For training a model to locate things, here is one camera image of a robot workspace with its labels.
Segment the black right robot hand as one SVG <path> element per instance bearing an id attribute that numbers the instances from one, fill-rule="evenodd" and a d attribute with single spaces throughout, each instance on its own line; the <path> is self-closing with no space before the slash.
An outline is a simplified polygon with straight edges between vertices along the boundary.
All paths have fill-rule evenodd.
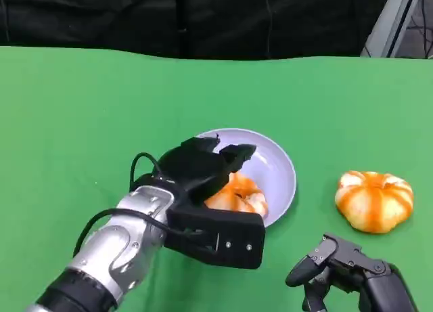
<path id="1" fill-rule="evenodd" d="M 315 249 L 289 272 L 286 285 L 304 287 L 303 311 L 327 311 L 331 287 L 358 292 L 360 311 L 417 311 L 399 269 L 362 253 L 361 246 L 325 233 Z"/>

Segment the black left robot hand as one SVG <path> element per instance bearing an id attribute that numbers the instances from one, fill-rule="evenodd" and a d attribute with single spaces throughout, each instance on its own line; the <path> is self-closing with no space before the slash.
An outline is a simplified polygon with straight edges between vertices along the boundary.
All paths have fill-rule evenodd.
<path id="1" fill-rule="evenodd" d="M 215 152 L 220 144 L 218 135 L 192 137 L 167 151 L 158 160 L 155 171 L 174 181 L 195 204 L 201 204 L 221 191 L 251 159 L 256 146 L 248 143 L 229 144 Z"/>

